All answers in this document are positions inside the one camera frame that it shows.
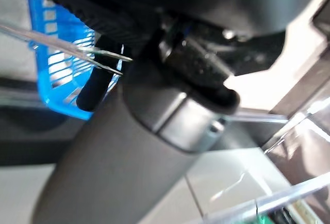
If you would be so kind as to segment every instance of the black foam grip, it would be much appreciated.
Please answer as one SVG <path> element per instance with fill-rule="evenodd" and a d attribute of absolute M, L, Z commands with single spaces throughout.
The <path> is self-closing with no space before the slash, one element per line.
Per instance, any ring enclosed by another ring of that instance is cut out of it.
<path fill-rule="evenodd" d="M 91 76 L 77 97 L 77 106 L 85 111 L 94 111 L 107 93 L 113 74 L 94 68 Z"/>
<path fill-rule="evenodd" d="M 121 44 L 112 41 L 106 36 L 101 36 L 95 46 L 118 54 L 121 52 L 122 47 Z M 127 47 L 124 51 L 124 55 L 129 56 L 129 49 Z M 118 63 L 115 59 L 101 55 L 95 55 L 95 61 L 114 69 Z M 122 71 L 124 71 L 124 65 L 125 62 L 122 63 Z M 94 111 L 107 93 L 112 77 L 113 73 L 100 68 L 94 68 L 90 78 L 77 97 L 76 103 L 78 108 L 90 112 Z"/>

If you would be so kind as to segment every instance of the gray tube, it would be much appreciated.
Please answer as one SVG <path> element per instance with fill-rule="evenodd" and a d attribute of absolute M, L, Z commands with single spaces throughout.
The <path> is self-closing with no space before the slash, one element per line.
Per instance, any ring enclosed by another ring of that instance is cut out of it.
<path fill-rule="evenodd" d="M 119 86 L 56 168 L 33 224 L 134 224 L 198 155 L 163 142 L 134 119 Z"/>

